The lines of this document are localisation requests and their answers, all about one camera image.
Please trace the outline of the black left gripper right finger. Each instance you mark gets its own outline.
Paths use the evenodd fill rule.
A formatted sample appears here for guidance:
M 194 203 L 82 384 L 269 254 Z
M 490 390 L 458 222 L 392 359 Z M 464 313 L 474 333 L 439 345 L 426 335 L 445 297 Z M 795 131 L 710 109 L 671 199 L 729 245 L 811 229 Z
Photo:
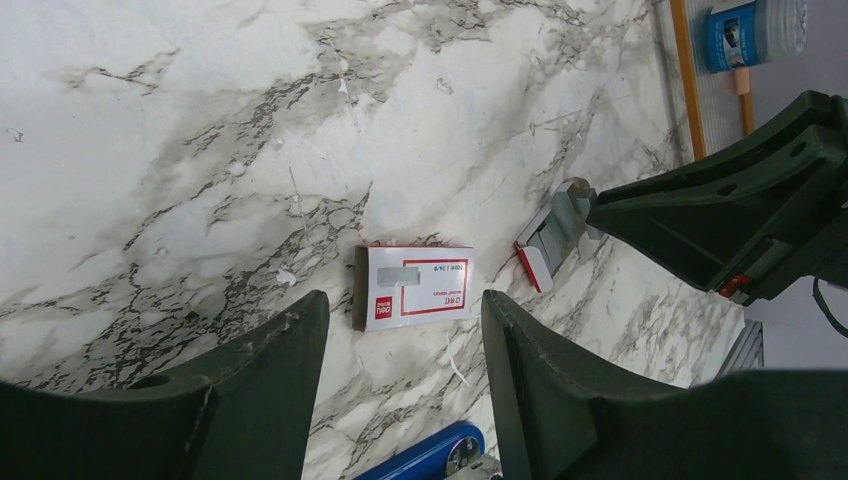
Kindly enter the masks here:
M 749 370 L 689 389 L 621 368 L 508 295 L 482 296 L 508 479 L 843 479 L 847 375 Z

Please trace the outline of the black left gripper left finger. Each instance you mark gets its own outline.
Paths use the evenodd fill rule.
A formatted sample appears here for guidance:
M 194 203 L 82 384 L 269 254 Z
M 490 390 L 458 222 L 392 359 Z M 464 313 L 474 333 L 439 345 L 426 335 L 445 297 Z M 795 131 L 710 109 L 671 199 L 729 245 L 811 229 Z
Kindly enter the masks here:
M 297 479 L 329 328 L 314 290 L 125 389 L 1 387 L 5 479 Z

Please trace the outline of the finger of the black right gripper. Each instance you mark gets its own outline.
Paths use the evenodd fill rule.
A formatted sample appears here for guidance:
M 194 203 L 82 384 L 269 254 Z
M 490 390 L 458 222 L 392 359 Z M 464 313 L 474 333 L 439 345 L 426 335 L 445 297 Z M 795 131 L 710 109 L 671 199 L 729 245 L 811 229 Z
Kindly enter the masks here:
M 600 193 L 588 223 L 742 305 L 847 283 L 847 102 L 805 91 L 736 143 Z

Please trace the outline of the blue black stapler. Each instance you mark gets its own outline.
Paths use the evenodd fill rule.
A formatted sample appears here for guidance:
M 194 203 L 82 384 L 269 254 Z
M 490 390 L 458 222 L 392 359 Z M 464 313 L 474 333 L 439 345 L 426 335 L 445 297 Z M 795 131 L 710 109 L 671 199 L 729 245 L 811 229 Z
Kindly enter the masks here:
M 482 431 L 458 421 L 357 476 L 357 480 L 502 479 Z

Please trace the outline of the staple box tray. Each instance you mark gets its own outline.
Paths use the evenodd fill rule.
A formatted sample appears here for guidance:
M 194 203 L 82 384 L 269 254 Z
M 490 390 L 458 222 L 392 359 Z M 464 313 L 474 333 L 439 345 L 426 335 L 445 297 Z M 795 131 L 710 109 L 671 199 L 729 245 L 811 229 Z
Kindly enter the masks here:
M 588 223 L 597 192 L 586 179 L 561 183 L 519 234 L 514 247 L 538 293 L 549 292 L 554 276 L 583 237 L 601 240 L 604 233 Z

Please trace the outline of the red white staple box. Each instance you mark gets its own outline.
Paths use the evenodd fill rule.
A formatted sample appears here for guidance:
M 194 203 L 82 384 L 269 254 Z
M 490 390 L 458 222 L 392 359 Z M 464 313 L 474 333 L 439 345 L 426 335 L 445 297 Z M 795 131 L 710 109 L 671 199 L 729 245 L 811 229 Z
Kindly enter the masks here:
M 471 316 L 471 247 L 365 246 L 354 251 L 352 327 L 377 332 Z

